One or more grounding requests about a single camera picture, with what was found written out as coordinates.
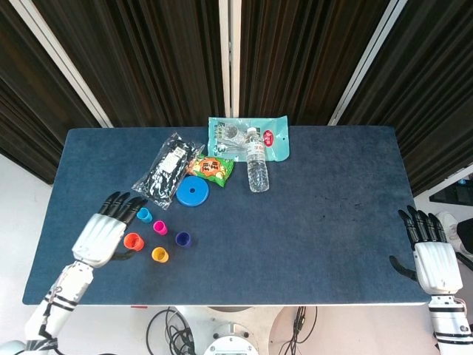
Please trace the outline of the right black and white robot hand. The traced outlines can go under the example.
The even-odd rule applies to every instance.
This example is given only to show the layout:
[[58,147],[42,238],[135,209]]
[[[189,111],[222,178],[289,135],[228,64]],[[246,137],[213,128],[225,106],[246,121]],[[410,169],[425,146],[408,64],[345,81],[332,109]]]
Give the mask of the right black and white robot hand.
[[431,296],[456,294],[463,282],[455,250],[446,238],[442,223],[435,215],[412,206],[406,211],[399,210],[398,214],[406,229],[415,269],[402,266],[393,255],[389,256],[392,267]]

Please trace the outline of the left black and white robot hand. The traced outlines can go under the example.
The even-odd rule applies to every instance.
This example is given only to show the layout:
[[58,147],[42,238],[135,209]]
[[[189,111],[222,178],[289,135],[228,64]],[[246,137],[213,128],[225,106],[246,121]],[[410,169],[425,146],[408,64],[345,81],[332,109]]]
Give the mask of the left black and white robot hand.
[[133,257],[135,250],[119,252],[117,247],[125,230],[147,202],[141,197],[130,198],[128,192],[112,193],[80,233],[72,247],[73,257],[93,268],[100,268],[111,260],[124,261]]

